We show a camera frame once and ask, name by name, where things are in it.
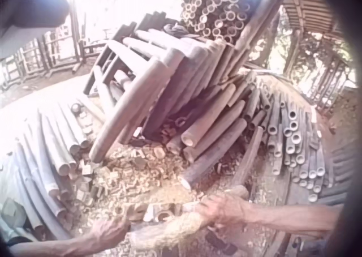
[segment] hand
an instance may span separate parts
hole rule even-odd
[[[195,207],[195,211],[216,224],[230,225],[246,220],[250,204],[231,194],[211,195]]]
[[[126,217],[109,221],[96,221],[90,235],[95,237],[101,250],[112,249],[124,240],[130,222]]]

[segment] bamboo roof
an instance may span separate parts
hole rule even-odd
[[[343,38],[337,19],[325,0],[284,0],[283,6],[291,28]]]

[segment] forearm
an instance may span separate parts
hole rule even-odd
[[[284,232],[323,236],[333,229],[340,211],[340,208],[318,205],[264,207],[251,204],[245,219],[246,223]]]
[[[15,257],[42,256],[86,256],[102,251],[95,236],[86,234],[82,237],[65,241],[45,241],[20,243],[10,248]]]

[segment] brown bamboo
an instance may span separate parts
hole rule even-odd
[[[211,104],[207,112],[200,117],[190,128],[182,133],[182,142],[189,146],[195,147],[207,130],[215,122],[221,111],[226,106],[232,94],[235,92],[235,85],[230,84]]]

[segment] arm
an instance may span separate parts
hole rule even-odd
[[[215,223],[259,224],[289,233],[323,236],[337,222],[341,209],[317,205],[266,207],[233,195],[213,195],[196,207],[196,212]]]
[[[86,256],[111,249],[124,239],[129,227],[124,217],[95,223],[90,233],[65,241],[20,243],[10,248],[15,257]]]

